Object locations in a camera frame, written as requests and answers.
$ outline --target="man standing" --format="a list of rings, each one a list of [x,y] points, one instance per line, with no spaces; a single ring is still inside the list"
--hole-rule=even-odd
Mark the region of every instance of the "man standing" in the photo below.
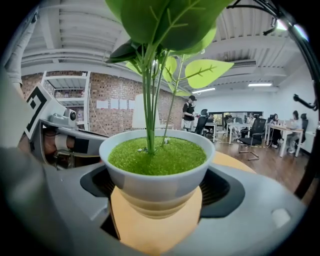
[[[188,102],[183,105],[182,109],[182,117],[183,117],[183,130],[190,132],[192,128],[192,124],[195,119],[195,107],[193,106],[193,102],[196,101],[196,97],[191,95],[188,99]]]

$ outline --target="red brick wall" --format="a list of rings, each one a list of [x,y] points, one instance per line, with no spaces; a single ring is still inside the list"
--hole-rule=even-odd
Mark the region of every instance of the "red brick wall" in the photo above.
[[[47,76],[81,76],[82,72],[78,71],[55,71],[48,72]],[[25,98],[29,96],[34,86],[42,80],[42,73],[26,75],[22,77],[22,91],[25,95]],[[92,99],[92,103],[94,106],[94,110],[97,114],[97,117],[106,131],[106,133],[111,136],[124,131],[131,130],[132,125],[132,116],[133,110],[129,109],[129,102],[127,101],[127,110],[125,109],[110,109],[110,101],[109,101],[109,109],[96,109],[97,100],[109,100],[109,99],[121,99],[121,100],[135,100],[136,95],[142,93],[142,84],[137,81],[100,74],[100,73],[91,73],[90,76],[90,95]],[[45,84],[44,87],[52,93],[52,86],[49,84]],[[79,93],[79,97],[81,96],[81,91],[69,91],[69,94],[77,94]],[[64,92],[56,92],[56,97],[63,97]],[[158,98],[158,112],[159,119],[161,124],[165,124],[167,121],[170,103],[172,99],[172,94],[160,90],[159,98]],[[181,112],[185,99],[182,97],[175,97],[171,117],[170,124],[174,124],[174,128],[180,130],[181,128]],[[103,129],[100,127],[99,122],[94,113],[91,102],[89,101],[89,123],[90,130],[94,133],[105,134]]]

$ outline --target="green soil surface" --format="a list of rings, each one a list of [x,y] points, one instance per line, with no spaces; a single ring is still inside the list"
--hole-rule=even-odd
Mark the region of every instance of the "green soil surface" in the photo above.
[[[150,155],[138,151],[147,147],[146,138],[136,138],[117,145],[109,155],[109,162],[127,172],[142,175],[171,175],[189,171],[206,161],[204,150],[197,144],[170,137],[161,146],[163,137],[155,137],[156,152]]]

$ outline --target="white ceiling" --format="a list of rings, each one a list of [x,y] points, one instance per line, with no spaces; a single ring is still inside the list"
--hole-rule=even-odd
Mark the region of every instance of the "white ceiling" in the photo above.
[[[242,0],[240,4],[255,5],[252,0]],[[189,62],[195,59],[255,61],[255,65],[233,67],[209,87],[215,87],[216,92],[274,92],[304,62],[286,31],[263,35],[271,28],[271,22],[271,15],[258,9],[225,9],[217,19],[214,41],[204,54]],[[123,63],[104,63],[128,39],[104,0],[46,0],[40,5],[39,20],[23,55],[22,74],[79,70],[140,81],[140,76]],[[254,82],[272,82],[274,86],[248,88],[248,83]],[[193,90],[187,81],[180,85],[184,90]]]

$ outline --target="white flower pot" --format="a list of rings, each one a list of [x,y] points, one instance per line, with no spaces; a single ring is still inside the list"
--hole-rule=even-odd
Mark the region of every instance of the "white flower pot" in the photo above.
[[[164,132],[164,129],[156,129],[155,136],[163,136]],[[146,137],[146,130],[119,133],[105,140],[99,148],[100,157],[107,166],[113,183],[121,190],[125,199],[142,215],[154,219],[174,214],[187,202],[203,180],[216,153],[214,144],[198,134],[181,130],[167,130],[166,135],[199,145],[206,154],[206,161],[185,172],[158,176],[128,172],[115,167],[108,161],[110,153],[117,145],[128,140]]]

